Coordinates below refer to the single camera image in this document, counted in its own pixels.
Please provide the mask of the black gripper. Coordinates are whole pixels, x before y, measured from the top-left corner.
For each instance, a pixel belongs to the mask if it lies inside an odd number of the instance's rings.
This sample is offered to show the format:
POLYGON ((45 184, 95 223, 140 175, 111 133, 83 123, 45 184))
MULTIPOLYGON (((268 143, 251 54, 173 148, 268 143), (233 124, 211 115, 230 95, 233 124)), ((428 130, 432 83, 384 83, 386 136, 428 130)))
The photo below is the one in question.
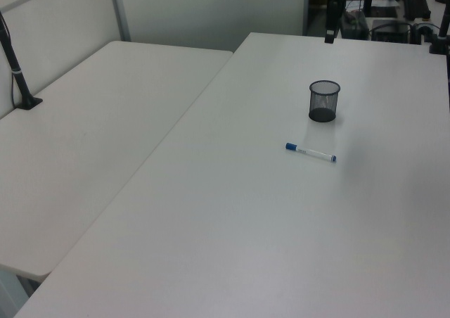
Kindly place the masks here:
POLYGON ((344 9, 345 0, 327 0, 326 7, 326 35, 324 42, 327 44, 333 44, 334 33, 338 26, 338 20, 342 15, 344 9))

